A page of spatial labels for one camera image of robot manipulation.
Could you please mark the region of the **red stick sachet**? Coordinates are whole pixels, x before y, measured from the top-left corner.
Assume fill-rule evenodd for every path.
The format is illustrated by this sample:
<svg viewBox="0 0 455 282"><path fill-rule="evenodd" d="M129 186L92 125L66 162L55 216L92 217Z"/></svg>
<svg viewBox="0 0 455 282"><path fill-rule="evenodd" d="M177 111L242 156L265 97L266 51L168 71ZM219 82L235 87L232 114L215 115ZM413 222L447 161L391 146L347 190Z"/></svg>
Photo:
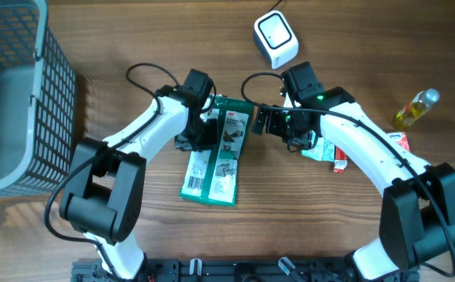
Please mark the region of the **red stick sachet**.
<svg viewBox="0 0 455 282"><path fill-rule="evenodd" d="M335 147L334 152L334 172L343 173L348 164L348 156L338 146Z"/></svg>

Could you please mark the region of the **mint green wipes pack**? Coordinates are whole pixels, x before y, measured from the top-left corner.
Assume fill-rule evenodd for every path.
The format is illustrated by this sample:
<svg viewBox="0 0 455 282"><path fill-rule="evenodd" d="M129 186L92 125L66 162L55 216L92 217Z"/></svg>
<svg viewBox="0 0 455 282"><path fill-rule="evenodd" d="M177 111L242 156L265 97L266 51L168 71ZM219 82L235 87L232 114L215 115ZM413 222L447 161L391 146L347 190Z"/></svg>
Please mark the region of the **mint green wipes pack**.
<svg viewBox="0 0 455 282"><path fill-rule="evenodd" d="M314 161L334 162L335 145L323 137L317 137L315 132L311 132L311 144L316 144L312 149L302 150L304 157Z"/></svg>

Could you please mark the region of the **orange Kleenex tissue pack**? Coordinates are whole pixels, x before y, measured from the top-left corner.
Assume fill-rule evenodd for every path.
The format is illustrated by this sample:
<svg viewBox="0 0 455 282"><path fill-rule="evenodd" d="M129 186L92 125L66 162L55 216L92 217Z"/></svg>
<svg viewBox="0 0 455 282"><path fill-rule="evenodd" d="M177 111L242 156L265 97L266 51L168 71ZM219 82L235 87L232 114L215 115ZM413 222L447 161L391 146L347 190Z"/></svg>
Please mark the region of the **orange Kleenex tissue pack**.
<svg viewBox="0 0 455 282"><path fill-rule="evenodd" d="M390 132L388 136L404 150L410 152L410 145L405 132Z"/></svg>

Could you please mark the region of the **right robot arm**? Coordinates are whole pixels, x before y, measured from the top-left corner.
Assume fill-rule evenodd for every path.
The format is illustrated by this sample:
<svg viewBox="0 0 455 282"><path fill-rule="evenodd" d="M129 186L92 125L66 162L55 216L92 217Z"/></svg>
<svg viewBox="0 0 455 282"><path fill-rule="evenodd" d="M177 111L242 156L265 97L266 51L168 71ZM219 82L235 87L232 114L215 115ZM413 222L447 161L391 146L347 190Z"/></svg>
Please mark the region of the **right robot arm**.
<svg viewBox="0 0 455 282"><path fill-rule="evenodd" d="M341 149L382 197L378 237L353 251L338 270L341 281L404 280L420 266L455 277L455 169L431 165L392 140L342 87L325 89L310 63L289 68L281 107L257 103L252 131L279 136L287 148L309 149L311 135Z"/></svg>

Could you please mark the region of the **green 3M gloves package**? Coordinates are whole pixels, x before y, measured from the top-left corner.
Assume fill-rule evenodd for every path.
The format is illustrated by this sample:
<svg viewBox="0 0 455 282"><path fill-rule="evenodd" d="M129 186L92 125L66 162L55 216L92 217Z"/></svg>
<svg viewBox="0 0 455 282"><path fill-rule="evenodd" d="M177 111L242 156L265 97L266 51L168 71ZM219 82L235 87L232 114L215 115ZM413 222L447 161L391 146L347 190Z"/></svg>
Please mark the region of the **green 3M gloves package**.
<svg viewBox="0 0 455 282"><path fill-rule="evenodd" d="M231 99L222 107L223 126L218 127L218 144L213 150L193 151L179 196L200 202L234 206L239 159L251 123L253 106Z"/></svg>

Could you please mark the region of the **yellow liquid bottle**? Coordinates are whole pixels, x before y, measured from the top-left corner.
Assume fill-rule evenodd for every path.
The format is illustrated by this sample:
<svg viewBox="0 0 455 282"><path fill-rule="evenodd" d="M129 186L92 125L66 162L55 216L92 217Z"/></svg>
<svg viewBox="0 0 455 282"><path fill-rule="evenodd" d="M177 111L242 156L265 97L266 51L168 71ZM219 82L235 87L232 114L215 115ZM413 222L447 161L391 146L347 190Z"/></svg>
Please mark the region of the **yellow liquid bottle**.
<svg viewBox="0 0 455 282"><path fill-rule="evenodd" d="M419 92L393 118L393 126L399 131L407 130L416 120L430 111L439 101L440 94L436 89Z"/></svg>

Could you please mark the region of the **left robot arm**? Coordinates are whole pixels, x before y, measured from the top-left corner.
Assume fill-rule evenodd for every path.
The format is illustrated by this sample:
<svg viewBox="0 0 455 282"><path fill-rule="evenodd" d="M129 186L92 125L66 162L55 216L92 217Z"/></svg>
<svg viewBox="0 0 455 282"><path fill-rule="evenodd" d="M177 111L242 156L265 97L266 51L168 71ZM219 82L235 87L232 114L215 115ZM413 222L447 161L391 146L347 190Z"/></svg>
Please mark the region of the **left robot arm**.
<svg viewBox="0 0 455 282"><path fill-rule="evenodd" d="M63 184L60 217L82 233L101 258L96 274L109 281L140 280L146 256L132 232L141 210L146 166L172 140L181 151L213 150L218 122L208 117L216 87L192 69L186 80L152 92L149 108L120 132L87 138L75 149Z"/></svg>

